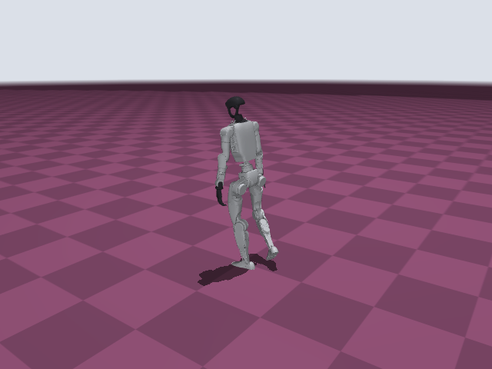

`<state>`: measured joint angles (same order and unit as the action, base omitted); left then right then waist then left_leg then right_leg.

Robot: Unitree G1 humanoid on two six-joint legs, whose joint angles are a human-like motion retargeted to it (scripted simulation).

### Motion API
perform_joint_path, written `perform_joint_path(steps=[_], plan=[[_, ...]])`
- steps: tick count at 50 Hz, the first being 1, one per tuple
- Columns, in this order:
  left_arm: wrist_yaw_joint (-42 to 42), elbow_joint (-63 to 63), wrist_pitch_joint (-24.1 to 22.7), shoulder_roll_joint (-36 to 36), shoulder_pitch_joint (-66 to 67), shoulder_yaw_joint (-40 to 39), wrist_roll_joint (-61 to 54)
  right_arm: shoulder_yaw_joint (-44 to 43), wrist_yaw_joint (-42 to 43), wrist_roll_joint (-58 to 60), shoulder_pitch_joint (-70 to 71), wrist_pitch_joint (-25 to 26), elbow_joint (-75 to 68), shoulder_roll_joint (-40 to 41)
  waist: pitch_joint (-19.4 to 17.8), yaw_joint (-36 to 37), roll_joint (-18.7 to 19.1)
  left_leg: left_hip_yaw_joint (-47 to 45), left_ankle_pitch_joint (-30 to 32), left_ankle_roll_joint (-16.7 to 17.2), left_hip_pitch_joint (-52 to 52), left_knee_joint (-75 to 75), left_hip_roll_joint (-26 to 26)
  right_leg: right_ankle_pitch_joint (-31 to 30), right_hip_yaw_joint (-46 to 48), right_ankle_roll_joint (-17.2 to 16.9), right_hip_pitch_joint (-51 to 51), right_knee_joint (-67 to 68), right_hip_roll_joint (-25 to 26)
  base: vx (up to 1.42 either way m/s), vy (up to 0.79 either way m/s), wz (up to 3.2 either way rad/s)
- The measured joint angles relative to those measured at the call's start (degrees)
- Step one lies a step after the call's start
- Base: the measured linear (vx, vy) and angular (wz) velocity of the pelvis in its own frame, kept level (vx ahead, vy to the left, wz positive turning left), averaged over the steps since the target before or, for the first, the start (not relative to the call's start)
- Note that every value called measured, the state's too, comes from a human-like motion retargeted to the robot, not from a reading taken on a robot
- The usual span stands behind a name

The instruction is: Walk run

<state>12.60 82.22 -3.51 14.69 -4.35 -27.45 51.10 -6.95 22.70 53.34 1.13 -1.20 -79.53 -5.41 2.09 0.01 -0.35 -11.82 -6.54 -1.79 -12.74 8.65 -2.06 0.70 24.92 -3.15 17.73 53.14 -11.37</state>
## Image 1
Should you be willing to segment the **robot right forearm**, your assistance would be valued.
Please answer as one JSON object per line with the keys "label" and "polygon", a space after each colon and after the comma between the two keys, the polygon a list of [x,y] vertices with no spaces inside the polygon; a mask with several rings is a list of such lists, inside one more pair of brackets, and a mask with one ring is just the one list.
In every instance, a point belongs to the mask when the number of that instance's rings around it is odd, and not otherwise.
{"label": "robot right forearm", "polygon": [[258,173],[259,174],[263,174],[263,164],[262,164],[262,158],[263,158],[263,151],[261,150],[260,153],[257,153],[256,154],[256,159],[255,159],[255,166],[256,166],[256,169],[258,170]]}

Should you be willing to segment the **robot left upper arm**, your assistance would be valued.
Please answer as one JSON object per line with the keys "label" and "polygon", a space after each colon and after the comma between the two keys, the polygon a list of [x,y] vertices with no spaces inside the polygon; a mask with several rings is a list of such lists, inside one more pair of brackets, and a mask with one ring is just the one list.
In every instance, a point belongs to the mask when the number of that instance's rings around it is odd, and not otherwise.
{"label": "robot left upper arm", "polygon": [[230,142],[231,142],[231,137],[234,134],[234,126],[227,126],[225,128],[222,128],[220,131],[220,136],[221,136],[221,149],[222,149],[222,154],[225,155],[226,157],[226,162],[229,160],[230,156]]}

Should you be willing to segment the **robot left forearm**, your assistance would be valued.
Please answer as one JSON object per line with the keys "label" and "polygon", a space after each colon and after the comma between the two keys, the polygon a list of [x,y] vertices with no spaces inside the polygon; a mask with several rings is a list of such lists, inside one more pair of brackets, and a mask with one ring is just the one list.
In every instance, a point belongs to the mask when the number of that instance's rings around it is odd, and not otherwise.
{"label": "robot left forearm", "polygon": [[225,178],[225,172],[228,166],[226,165],[226,157],[223,154],[220,154],[218,156],[218,173],[217,173],[217,180],[215,181],[215,185],[218,187],[218,182],[222,182],[224,186],[224,178]]}

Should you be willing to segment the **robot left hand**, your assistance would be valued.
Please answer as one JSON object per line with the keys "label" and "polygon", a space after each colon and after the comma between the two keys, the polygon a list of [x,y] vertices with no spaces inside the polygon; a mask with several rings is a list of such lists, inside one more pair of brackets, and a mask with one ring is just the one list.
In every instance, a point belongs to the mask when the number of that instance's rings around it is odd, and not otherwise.
{"label": "robot left hand", "polygon": [[215,189],[217,189],[216,195],[217,195],[218,203],[222,206],[226,206],[226,204],[222,202],[221,189],[223,189],[223,183],[221,181],[218,182],[218,187],[216,186]]}

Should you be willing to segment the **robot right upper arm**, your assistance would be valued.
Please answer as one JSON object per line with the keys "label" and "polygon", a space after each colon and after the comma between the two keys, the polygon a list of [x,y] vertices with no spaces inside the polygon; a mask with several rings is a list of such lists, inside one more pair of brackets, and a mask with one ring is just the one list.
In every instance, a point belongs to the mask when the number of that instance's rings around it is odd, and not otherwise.
{"label": "robot right upper arm", "polygon": [[252,121],[253,125],[254,125],[254,131],[255,131],[255,137],[256,137],[256,143],[257,143],[257,153],[260,153],[261,152],[261,139],[260,139],[260,135],[259,135],[259,124],[256,122],[256,121]]}

